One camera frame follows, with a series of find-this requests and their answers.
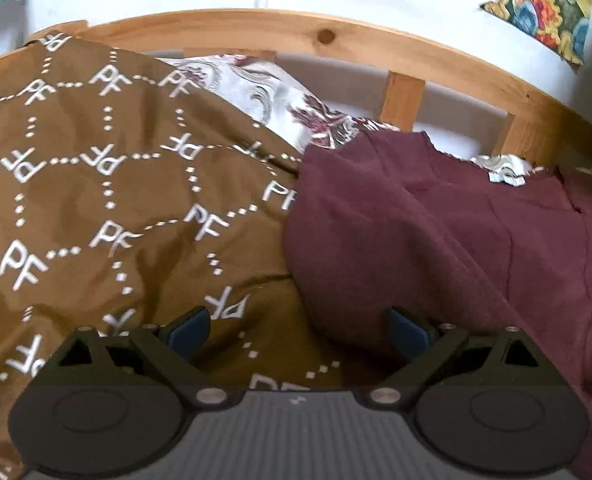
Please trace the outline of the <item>wooden bed frame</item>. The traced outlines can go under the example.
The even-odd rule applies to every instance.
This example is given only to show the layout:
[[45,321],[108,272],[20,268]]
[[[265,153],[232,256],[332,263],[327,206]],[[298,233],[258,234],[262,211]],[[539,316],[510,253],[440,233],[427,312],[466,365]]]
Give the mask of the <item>wooden bed frame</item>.
[[93,180],[150,178],[212,162],[296,172],[313,141],[284,136],[200,87],[157,53],[316,55],[386,70],[375,131],[409,133],[426,84],[504,110],[494,148],[540,169],[575,151],[592,165],[592,125],[528,82],[479,58],[405,32],[293,12],[204,10],[52,29],[0,57],[0,172],[42,182],[80,162]]

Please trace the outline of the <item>brown PF patterned blanket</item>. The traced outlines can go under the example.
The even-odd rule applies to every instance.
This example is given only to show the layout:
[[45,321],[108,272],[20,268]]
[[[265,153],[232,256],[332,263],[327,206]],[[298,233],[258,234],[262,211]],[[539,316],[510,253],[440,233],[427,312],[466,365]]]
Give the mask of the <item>brown PF patterned blanket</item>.
[[42,182],[0,172],[0,479],[21,471],[12,404],[70,332],[125,336],[205,306],[211,334],[196,365],[222,384],[277,390],[375,382],[381,367],[308,322],[283,254],[296,188],[206,204],[185,167],[93,180],[80,162]]

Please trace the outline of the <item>white floral bed sheet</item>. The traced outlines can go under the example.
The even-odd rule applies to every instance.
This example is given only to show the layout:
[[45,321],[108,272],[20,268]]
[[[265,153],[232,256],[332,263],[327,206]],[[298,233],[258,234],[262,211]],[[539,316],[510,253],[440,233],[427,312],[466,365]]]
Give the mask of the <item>white floral bed sheet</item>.
[[424,133],[333,110],[279,66],[260,58],[204,56],[158,60],[144,80],[174,107],[175,128],[163,139],[185,166],[193,195],[206,204],[361,178],[411,193],[510,194],[546,206],[588,209],[592,169],[546,171],[514,155],[454,158]]

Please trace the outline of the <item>colourful mushroom poster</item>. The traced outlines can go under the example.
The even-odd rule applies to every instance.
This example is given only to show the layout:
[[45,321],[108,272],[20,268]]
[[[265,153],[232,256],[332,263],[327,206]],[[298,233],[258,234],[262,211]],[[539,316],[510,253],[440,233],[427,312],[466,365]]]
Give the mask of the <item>colourful mushroom poster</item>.
[[480,7],[538,40],[569,65],[584,65],[592,0],[491,0]]

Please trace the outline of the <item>maroon long sleeve shirt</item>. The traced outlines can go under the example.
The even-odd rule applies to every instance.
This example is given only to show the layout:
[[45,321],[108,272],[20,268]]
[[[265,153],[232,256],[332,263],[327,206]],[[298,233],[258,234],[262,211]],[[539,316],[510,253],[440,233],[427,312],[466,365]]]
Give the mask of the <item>maroon long sleeve shirt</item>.
[[312,324],[361,352],[389,352],[392,307],[474,332],[524,330],[584,401],[574,471],[592,479],[592,174],[494,183],[423,133],[311,146],[285,254]]

